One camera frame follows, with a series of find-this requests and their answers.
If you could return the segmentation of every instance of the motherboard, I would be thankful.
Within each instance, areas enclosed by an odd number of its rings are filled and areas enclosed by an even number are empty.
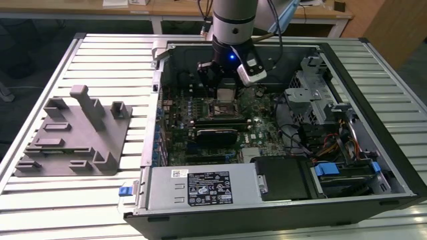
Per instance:
[[[170,166],[249,163],[253,157],[286,154],[273,114],[278,93],[262,86],[245,88],[238,100],[227,88],[217,99],[189,89],[165,93]]]

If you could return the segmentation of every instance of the table surface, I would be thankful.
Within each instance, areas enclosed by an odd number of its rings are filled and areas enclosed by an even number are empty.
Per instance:
[[[327,0],[326,6],[299,8],[294,18],[310,19],[351,19],[354,14],[334,11],[334,1]],[[106,15],[169,15],[199,16],[195,0],[151,0],[149,5],[130,4],[129,8],[103,9],[103,0],[2,0],[0,12],[47,13],[47,14],[106,14]]]

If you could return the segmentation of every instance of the barcode sticker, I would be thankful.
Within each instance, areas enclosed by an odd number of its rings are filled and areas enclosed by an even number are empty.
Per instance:
[[[175,169],[171,173],[171,178],[187,178],[189,169]]]

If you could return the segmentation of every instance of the sticker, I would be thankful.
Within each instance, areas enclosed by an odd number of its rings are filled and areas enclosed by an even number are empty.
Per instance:
[[[229,171],[189,173],[187,176],[191,207],[234,203]]]
[[[189,169],[175,169],[171,173],[171,178],[187,178]]]
[[[149,14],[149,11],[130,11],[131,14]]]

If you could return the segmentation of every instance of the wooden desk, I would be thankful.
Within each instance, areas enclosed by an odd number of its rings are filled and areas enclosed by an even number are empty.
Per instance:
[[[309,6],[297,10],[293,24],[333,25],[329,37],[342,35],[350,11],[333,9],[333,0],[326,6]],[[0,0],[0,18],[26,19],[79,19],[79,20],[150,20],[155,34],[162,34],[162,21],[202,21],[195,0],[151,0],[147,6],[103,9],[103,0]]]

